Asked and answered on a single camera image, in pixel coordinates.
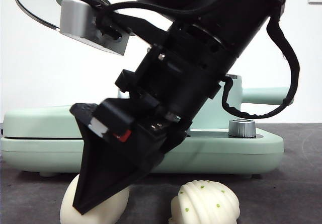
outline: white wall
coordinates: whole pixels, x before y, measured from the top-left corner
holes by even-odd
[[[111,2],[128,0],[110,0]],[[91,48],[40,25],[25,15],[14,0],[1,5],[1,118],[22,107],[101,102],[115,97],[114,81],[122,69],[135,70],[147,44],[131,37],[126,55]],[[170,23],[143,10],[123,13],[149,19],[166,29]],[[302,65],[295,102],[283,113],[258,122],[322,122],[322,6],[307,0],[288,0],[281,26]],[[287,61],[266,35],[265,28],[245,50],[230,73],[243,76],[244,87],[288,86]],[[243,110],[263,113],[271,106],[245,105]]]

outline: white ribbed toy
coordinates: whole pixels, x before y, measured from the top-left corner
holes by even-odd
[[[181,186],[171,201],[169,224],[236,224],[240,214],[237,196],[213,181],[192,181]]]

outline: screw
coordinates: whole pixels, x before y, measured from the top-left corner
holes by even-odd
[[[162,53],[162,54],[160,54],[160,55],[158,56],[158,59],[159,59],[159,60],[161,60],[161,61],[163,61],[163,60],[165,59],[165,56],[166,56],[166,55]]]

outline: mint green appliance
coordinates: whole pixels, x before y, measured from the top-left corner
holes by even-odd
[[[279,105],[287,88],[243,89],[234,76],[229,104]],[[278,167],[284,153],[283,139],[256,129],[256,137],[228,135],[228,123],[235,119],[221,107],[222,91],[208,100],[194,119],[186,140],[169,152],[154,173],[261,174]],[[77,173],[83,140],[70,106],[9,111],[4,119],[1,150],[3,159],[22,171],[42,176]]]

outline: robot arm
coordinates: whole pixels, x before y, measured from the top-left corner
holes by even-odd
[[[86,213],[147,175],[184,140],[220,81],[226,82],[223,107],[236,116],[265,118],[282,111],[294,97],[299,73],[296,55],[278,25],[284,5],[285,0],[140,0],[98,12],[102,33],[113,21],[151,49],[136,72],[123,70],[116,81],[130,99],[75,104],[70,110],[85,142],[74,207]],[[122,8],[154,10],[173,24],[163,31],[144,19],[113,12]],[[226,74],[268,17],[268,33],[290,62],[292,87],[279,108],[251,116],[226,103],[232,86]]]

